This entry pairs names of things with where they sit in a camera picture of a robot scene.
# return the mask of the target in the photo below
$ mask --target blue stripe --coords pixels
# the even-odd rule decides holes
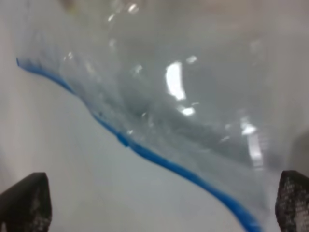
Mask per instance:
[[[35,73],[41,76],[45,76],[48,79],[53,80],[69,92],[75,95],[74,91],[68,86],[61,78],[57,77],[56,75],[52,74],[51,72],[44,70],[41,67],[35,66],[31,63],[20,63],[18,59],[17,65],[22,69]],[[195,183],[196,185],[200,186],[201,188],[205,189],[207,192],[212,194],[218,200],[220,200],[238,219],[240,224],[244,227],[244,229],[248,232],[261,232],[262,229],[259,226],[257,220],[251,215],[251,213],[244,208],[238,201],[234,200],[233,198],[229,197],[228,195],[224,194],[223,192],[217,190],[212,185],[206,183],[203,179],[198,177],[193,172],[181,167],[178,164],[170,162],[169,160],[161,157],[160,155],[152,152],[151,150],[139,145],[138,143],[134,142],[132,139],[122,135],[121,133],[117,132],[113,127],[109,124],[101,120],[96,115],[92,114],[94,119],[100,123],[103,127],[113,133],[118,140],[127,147],[130,147],[133,151],[135,151],[138,155],[142,156],[143,158],[152,161],[162,167],[165,167],[172,172],[177,173],[178,175],[190,180],[191,182]]]

